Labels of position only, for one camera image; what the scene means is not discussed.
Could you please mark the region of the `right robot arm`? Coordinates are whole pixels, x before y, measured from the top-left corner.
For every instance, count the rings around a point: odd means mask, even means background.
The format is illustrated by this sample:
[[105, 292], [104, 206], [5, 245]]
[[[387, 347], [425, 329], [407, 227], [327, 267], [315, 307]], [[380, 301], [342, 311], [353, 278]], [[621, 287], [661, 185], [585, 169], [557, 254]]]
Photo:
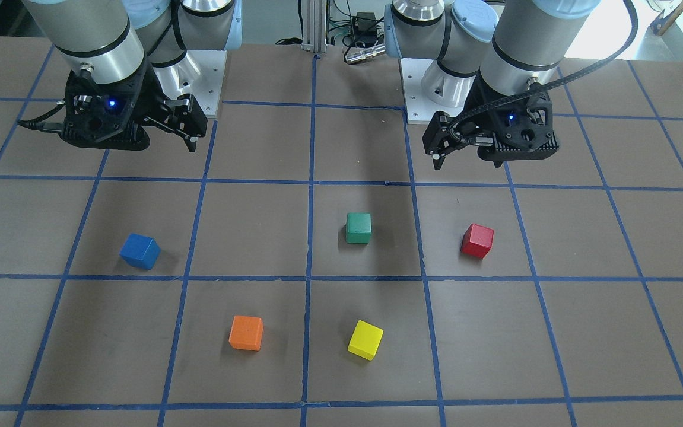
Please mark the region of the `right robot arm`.
[[208, 119], [196, 95], [205, 76], [190, 52], [235, 50], [240, 1], [25, 1], [70, 68], [65, 94], [18, 121], [76, 148], [143, 151], [146, 127], [181, 138], [189, 152]]

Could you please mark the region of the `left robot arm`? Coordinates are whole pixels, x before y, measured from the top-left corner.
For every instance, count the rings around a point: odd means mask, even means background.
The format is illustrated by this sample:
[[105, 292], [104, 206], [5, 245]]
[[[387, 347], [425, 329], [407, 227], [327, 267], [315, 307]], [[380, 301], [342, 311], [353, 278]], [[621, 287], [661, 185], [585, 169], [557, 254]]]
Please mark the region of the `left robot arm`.
[[423, 135], [439, 170], [448, 154], [476, 146], [480, 159], [544, 160], [560, 144], [545, 84], [597, 1], [393, 1], [385, 8], [385, 51], [429, 60], [420, 87], [440, 106]]

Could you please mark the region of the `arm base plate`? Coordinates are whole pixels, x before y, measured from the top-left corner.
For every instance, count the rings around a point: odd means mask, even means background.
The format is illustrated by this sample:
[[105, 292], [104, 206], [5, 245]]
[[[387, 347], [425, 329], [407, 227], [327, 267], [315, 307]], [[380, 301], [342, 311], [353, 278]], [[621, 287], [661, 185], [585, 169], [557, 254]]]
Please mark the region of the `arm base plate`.
[[175, 100], [192, 94], [209, 119], [216, 119], [224, 83], [228, 52], [219, 50], [187, 51], [175, 65], [154, 68], [165, 95]]
[[401, 59], [400, 69], [407, 121], [416, 125], [427, 125], [436, 111], [457, 116], [476, 78], [450, 75], [429, 59]]

